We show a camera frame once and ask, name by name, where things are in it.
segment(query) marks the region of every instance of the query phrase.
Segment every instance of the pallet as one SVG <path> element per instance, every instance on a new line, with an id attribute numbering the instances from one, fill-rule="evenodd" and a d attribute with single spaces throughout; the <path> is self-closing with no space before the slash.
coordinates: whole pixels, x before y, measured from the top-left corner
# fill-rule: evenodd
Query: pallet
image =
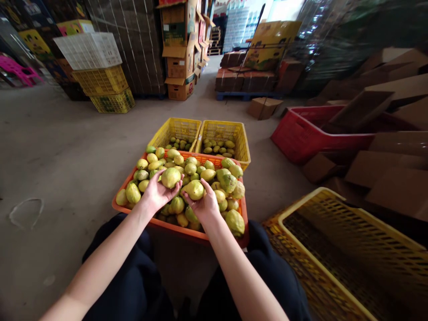
<path id="1" fill-rule="evenodd" d="M 218 56 L 222 54 L 222 48 L 208 49 L 208 56 Z"/>
<path id="2" fill-rule="evenodd" d="M 137 94 L 137 95 L 134 95 L 134 99 L 158 98 L 159 100 L 164 100 L 167 97 L 168 97 L 167 94 Z"/>
<path id="3" fill-rule="evenodd" d="M 242 97 L 242 101 L 250 101 L 252 97 L 269 97 L 274 99 L 282 98 L 282 94 L 280 93 L 272 93 L 272 92 L 257 92 L 257 93 L 246 93 L 246 92 L 220 92 L 216 91 L 217 100 L 223 100 L 225 96 L 240 96 Z"/>

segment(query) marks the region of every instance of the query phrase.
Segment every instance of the black pants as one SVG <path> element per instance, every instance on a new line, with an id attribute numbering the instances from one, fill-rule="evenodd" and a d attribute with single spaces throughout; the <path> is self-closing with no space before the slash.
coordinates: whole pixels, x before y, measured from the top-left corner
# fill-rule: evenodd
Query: black pants
<path id="1" fill-rule="evenodd" d="M 120 213 L 96 233 L 83 262 L 123 221 Z M 248 223 L 250 243 L 247 257 L 291 321 L 310 320 L 308 302 L 294 271 L 272 249 L 263 228 Z M 223 272 L 219 267 L 202 295 L 196 320 L 240 320 Z M 173 307 L 153 262 L 153 249 L 144 231 L 114 279 L 84 320 L 174 320 Z"/>

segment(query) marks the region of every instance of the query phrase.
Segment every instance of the yellow plastic crate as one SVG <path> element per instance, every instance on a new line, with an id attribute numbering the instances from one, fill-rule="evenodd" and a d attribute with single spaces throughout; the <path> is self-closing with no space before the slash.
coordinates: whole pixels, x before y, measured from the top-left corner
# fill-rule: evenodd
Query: yellow plastic crate
<path id="1" fill-rule="evenodd" d="M 120 94 L 128 88 L 122 66 L 73 71 L 87 96 Z"/>
<path id="2" fill-rule="evenodd" d="M 100 113 L 126 114 L 135 106 L 134 97 L 129 88 L 120 94 L 89 97 Z"/>
<path id="3" fill-rule="evenodd" d="M 247 134 L 243 123 L 204 120 L 201 132 L 199 133 L 196 152 L 203 154 L 202 147 L 204 139 L 208 138 L 215 141 L 226 141 L 230 136 L 235 138 L 234 159 L 241 163 L 242 170 L 245 171 L 251 162 L 251 158 Z"/>
<path id="4" fill-rule="evenodd" d="M 202 121 L 185 118 L 168 118 L 149 141 L 148 146 L 163 147 L 168 145 L 171 137 L 183 139 L 194 138 L 189 152 L 194 152 Z"/>
<path id="5" fill-rule="evenodd" d="M 426 249 L 318 188 L 263 223 L 320 320 L 404 320 L 428 295 Z"/>

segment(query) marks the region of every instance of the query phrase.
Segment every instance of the hand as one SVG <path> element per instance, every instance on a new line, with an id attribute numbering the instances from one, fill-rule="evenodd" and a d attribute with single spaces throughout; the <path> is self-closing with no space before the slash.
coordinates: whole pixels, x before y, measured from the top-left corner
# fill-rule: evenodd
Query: hand
<path id="1" fill-rule="evenodd" d="M 201 183 L 205 188 L 206 194 L 198 201 L 193 201 L 187 192 L 184 192 L 186 202 L 193 209 L 198 220 L 204 225 L 207 221 L 213 218 L 222 218 L 218 207 L 217 198 L 211 186 L 201 178 Z"/>
<path id="2" fill-rule="evenodd" d="M 183 177 L 184 175 L 181 175 L 181 180 L 175 184 L 174 189 L 169 189 L 165 187 L 162 182 L 158 181 L 159 176 L 162 175 L 162 173 L 165 171 L 161 170 L 156 172 L 156 174 L 153 175 L 152 179 L 150 180 L 149 184 L 147 185 L 146 191 L 143 194 L 143 197 L 140 199 L 140 201 L 135 205 L 135 207 L 138 207 L 140 204 L 147 204 L 148 208 L 150 210 L 153 210 L 153 214 L 155 214 L 158 210 L 160 210 L 166 203 L 171 201 L 180 190 L 181 186 L 183 185 Z"/>

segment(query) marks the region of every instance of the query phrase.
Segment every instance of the forearm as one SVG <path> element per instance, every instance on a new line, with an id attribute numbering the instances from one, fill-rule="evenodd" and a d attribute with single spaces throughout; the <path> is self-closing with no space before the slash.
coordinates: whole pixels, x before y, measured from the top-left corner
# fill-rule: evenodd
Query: forearm
<path id="1" fill-rule="evenodd" d="M 41 320 L 81 320 L 128 257 L 153 216 L 148 202 L 138 204 L 80 267 L 62 297 Z"/>
<path id="2" fill-rule="evenodd" d="M 221 216 L 204 225 L 241 318 L 288 320 L 280 304 L 239 247 Z"/>
<path id="3" fill-rule="evenodd" d="M 80 267 L 66 295 L 92 306 L 119 271 L 152 216 L 147 206 L 136 207 Z"/>

